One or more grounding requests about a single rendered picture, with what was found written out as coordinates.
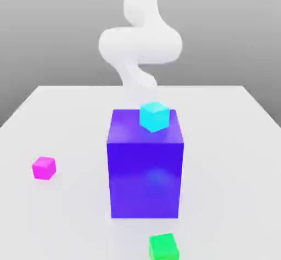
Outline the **small cyan cube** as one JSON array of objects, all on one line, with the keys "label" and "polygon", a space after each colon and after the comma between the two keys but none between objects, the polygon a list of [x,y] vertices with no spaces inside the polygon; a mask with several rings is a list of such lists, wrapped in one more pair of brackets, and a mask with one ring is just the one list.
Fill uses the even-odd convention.
[{"label": "small cyan cube", "polygon": [[160,102],[142,105],[139,109],[139,124],[154,133],[169,126],[170,109]]}]

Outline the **small magenta cube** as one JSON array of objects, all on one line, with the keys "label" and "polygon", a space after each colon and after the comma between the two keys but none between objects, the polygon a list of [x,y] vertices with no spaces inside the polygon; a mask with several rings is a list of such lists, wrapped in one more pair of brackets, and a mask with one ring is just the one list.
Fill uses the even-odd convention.
[{"label": "small magenta cube", "polygon": [[32,164],[32,171],[36,179],[50,180],[57,171],[55,159],[51,157],[39,157]]}]

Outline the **small green cube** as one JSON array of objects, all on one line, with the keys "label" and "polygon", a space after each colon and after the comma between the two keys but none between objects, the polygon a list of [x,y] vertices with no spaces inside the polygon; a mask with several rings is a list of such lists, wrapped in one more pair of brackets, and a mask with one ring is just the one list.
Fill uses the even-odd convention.
[{"label": "small green cube", "polygon": [[179,260],[179,250],[172,233],[149,237],[150,260]]}]

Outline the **large purple box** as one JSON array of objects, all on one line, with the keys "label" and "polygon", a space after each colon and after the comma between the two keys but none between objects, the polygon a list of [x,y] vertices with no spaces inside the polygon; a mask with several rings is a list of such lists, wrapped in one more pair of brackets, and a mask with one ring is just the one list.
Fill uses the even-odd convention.
[{"label": "large purple box", "polygon": [[138,110],[113,110],[107,140],[112,218],[177,218],[184,140],[175,110],[149,132]]}]

